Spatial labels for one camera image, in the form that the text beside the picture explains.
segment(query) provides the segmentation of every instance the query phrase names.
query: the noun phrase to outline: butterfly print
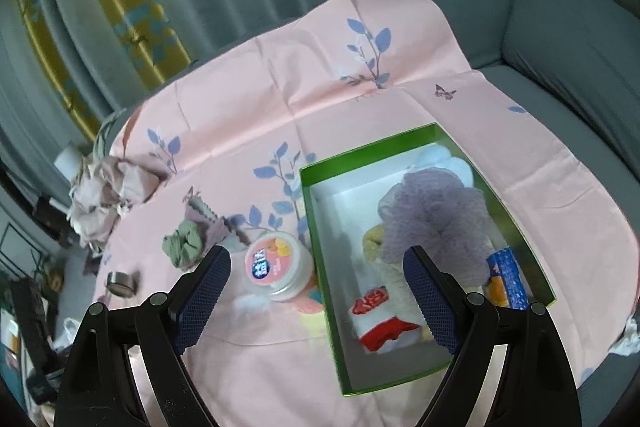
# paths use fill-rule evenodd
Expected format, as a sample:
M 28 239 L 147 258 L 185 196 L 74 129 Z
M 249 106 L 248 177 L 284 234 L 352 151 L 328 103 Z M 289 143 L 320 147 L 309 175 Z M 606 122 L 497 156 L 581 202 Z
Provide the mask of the butterfly print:
M 456 92 L 457 92 L 457 89 L 454 89 L 453 91 L 449 92 L 444 90 L 442 86 L 439 86 L 438 84 L 436 84 L 436 96 L 444 98 L 445 100 L 453 100 L 453 95 Z

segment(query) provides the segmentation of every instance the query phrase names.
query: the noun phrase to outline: pink cloth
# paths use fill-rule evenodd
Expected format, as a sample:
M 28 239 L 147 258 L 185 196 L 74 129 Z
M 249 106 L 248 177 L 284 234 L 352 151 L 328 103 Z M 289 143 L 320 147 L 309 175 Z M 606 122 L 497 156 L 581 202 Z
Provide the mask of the pink cloth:
M 374 72 L 388 89 L 367 80 Z M 388 79 L 381 76 L 387 72 Z M 351 86 L 360 75 L 365 81 Z M 436 94 L 442 90 L 450 96 Z M 173 143 L 168 164 L 177 174 L 114 230 L 98 288 L 111 270 L 141 273 L 137 296 L 112 298 L 114 308 L 172 287 L 181 272 L 162 254 L 162 238 L 182 220 L 190 190 L 220 215 L 234 216 L 250 239 L 274 228 L 308 237 L 300 166 L 437 121 L 536 253 L 558 296 L 550 313 L 579 383 L 632 311 L 638 244 L 597 179 L 515 106 L 470 69 L 432 1 L 329 0 L 204 64 L 136 112 L 111 153 L 157 171 L 166 161 L 150 153 L 160 155 L 160 140 Z M 344 398 L 322 320 L 252 296 L 242 253 L 234 254 L 230 281 L 184 357 L 217 420 L 237 427 L 413 426 L 442 374 Z M 504 356 L 502 348 L 496 353 Z M 491 406 L 502 363 L 495 358 L 469 425 L 483 425 Z M 139 358 L 134 371 L 152 424 L 162 425 Z

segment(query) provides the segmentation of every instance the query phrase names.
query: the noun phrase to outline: green scrunchie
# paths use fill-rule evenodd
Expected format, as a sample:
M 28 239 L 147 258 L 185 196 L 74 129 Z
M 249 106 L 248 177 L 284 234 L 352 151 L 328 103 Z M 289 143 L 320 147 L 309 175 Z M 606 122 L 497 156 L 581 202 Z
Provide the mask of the green scrunchie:
M 200 230 L 193 221 L 184 220 L 172 235 L 165 235 L 162 240 L 164 251 L 176 268 L 189 267 L 202 254 L 204 245 Z

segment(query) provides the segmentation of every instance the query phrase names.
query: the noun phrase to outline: sofa backrest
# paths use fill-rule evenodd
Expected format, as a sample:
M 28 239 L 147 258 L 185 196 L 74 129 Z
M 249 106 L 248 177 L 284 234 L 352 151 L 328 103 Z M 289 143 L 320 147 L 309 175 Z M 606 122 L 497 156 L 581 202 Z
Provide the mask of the sofa backrest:
M 514 0 L 502 54 L 640 180 L 640 20 L 612 0 Z

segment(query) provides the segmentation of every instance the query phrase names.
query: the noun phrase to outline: mesh shower puff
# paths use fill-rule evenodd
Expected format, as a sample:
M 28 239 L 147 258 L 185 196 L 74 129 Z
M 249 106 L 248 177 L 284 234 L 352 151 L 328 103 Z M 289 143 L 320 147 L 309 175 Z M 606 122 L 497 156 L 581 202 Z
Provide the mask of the mesh shower puff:
M 464 187 L 452 172 L 410 172 L 384 220 L 382 261 L 398 263 L 408 248 L 419 245 L 462 287 L 482 285 L 489 277 L 486 258 L 493 253 L 490 220 L 482 191 Z

